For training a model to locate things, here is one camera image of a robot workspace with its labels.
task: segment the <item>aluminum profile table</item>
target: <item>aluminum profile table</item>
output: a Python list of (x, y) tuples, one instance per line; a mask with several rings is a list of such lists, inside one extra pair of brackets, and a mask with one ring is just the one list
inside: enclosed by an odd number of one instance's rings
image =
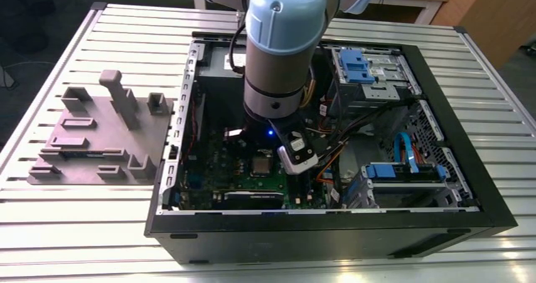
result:
[(151, 186), (33, 186), (26, 182), (61, 118), (67, 87), (85, 86), (91, 95), (105, 95), (101, 71), (118, 69), (137, 96), (163, 92), (177, 99), (193, 32), (231, 33), (237, 28), (237, 15), (225, 11), (113, 4), (90, 11), (0, 154), (0, 280), (533, 281), (535, 121), (470, 36), (449, 27), (337, 19), (326, 38), (421, 47), (519, 222), (499, 236), (463, 242), (423, 259), (179, 265), (157, 240), (143, 236)]

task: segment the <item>orange wire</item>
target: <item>orange wire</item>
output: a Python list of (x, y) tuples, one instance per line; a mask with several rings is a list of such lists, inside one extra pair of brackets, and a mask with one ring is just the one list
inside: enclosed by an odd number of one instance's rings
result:
[(317, 181), (323, 181), (322, 174), (326, 172), (326, 170), (329, 169), (330, 165), (334, 163), (335, 159), (338, 158), (338, 156), (341, 155), (341, 153), (343, 152), (343, 148), (339, 150), (339, 152), (333, 156), (333, 158), (330, 159), (329, 163), (325, 166), (325, 169), (322, 169), (319, 175), (317, 176)]
[(327, 128), (325, 128), (325, 127), (322, 127), (322, 124), (323, 124), (323, 122), (326, 121), (326, 119), (327, 119), (329, 117), (326, 117), (325, 116), (325, 118), (321, 120), (321, 122), (319, 122), (319, 130), (322, 130), (322, 131), (333, 131), (333, 129), (327, 129)]
[(411, 145), (411, 148), (414, 149), (414, 152), (417, 154), (418, 163), (423, 164), (425, 163), (423, 156), (421, 155), (421, 151), (419, 151), (418, 147), (415, 145)]
[(330, 134), (334, 130), (327, 130), (327, 129), (325, 129), (325, 128), (322, 128), (321, 126), (319, 126), (319, 130), (322, 131), (322, 132), (325, 132), (325, 133), (327, 133), (327, 134)]
[(327, 183), (327, 184), (333, 184), (334, 181), (329, 180), (329, 179), (319, 179), (318, 182), (321, 183)]

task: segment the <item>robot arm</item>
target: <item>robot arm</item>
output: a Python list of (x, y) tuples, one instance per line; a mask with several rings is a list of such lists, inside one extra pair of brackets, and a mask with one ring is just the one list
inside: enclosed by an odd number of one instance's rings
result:
[(297, 116), (317, 46), (338, 11), (362, 13), (370, 0), (207, 1), (247, 11), (245, 106), (273, 125), (286, 171), (299, 174), (319, 162)]

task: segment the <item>yellow wire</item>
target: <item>yellow wire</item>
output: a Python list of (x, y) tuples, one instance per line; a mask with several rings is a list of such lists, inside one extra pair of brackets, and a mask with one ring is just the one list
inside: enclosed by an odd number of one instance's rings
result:
[(311, 83), (310, 83), (310, 87), (309, 87), (309, 91), (306, 93), (306, 96), (303, 97), (302, 100), (302, 104), (301, 104), (301, 108), (303, 109), (305, 107), (307, 107), (311, 103), (311, 99), (313, 99), (313, 94), (315, 92), (315, 87), (317, 87), (317, 80), (311, 79)]

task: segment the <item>wooden cabinet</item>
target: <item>wooden cabinet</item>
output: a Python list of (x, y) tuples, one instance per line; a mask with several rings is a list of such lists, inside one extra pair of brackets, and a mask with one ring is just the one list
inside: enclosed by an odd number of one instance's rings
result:
[(536, 0), (450, 0), (433, 24), (466, 27), (499, 68), (536, 32)]

